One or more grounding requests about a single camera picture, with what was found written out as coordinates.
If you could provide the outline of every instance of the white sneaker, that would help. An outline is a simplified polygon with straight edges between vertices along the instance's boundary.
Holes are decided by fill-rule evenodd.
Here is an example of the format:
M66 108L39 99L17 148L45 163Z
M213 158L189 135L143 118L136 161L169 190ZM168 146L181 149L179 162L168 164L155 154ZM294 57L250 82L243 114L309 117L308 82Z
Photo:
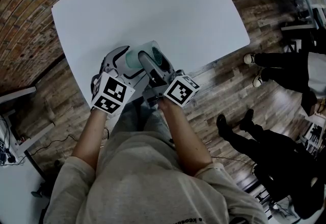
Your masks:
M252 54L252 53L246 54L246 55L243 57L243 61L244 61L246 64L254 63L254 62L255 62L255 54Z
M263 80L261 79L261 74L257 75L253 81L253 86L255 88L258 88L261 86L261 84L263 83Z

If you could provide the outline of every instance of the white desk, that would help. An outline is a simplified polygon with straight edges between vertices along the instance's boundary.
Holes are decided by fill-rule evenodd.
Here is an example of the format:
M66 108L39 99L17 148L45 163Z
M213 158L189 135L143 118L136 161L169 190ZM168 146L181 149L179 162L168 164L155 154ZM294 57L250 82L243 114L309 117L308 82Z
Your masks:
M52 13L88 104L92 76L118 46L155 40L174 68L188 73L250 42L232 0L60 0Z

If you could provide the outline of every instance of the forearm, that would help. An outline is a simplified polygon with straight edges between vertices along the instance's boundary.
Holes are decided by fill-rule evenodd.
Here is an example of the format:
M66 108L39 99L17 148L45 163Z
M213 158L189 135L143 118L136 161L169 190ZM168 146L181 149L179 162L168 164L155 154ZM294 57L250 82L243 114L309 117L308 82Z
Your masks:
M99 109L93 109L72 156L86 162L96 170L98 155L103 136L107 114Z
M193 131L182 108L168 104L162 111L185 173L193 176L211 164L212 159L207 148Z

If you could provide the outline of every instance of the black and white marker cube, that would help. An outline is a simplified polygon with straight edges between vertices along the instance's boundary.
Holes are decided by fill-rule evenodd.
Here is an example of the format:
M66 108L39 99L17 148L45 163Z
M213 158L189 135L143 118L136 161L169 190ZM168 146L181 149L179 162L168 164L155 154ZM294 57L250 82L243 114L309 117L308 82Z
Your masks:
M94 86L92 107L113 115L133 95L134 89L103 72Z
M184 107L200 90L190 76L177 76L164 92L164 96L175 102L177 105Z

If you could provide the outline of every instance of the black shoe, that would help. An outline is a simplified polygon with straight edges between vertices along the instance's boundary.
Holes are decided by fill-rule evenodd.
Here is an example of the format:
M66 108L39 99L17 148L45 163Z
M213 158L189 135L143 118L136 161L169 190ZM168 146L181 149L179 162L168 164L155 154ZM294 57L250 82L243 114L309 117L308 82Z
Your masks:
M244 118L240 121L240 130L247 131L248 127L253 124L254 111L249 109Z
M227 138L230 134L232 134L232 128L228 126L224 115L218 116L218 119L216 120L216 126L219 129L220 137Z

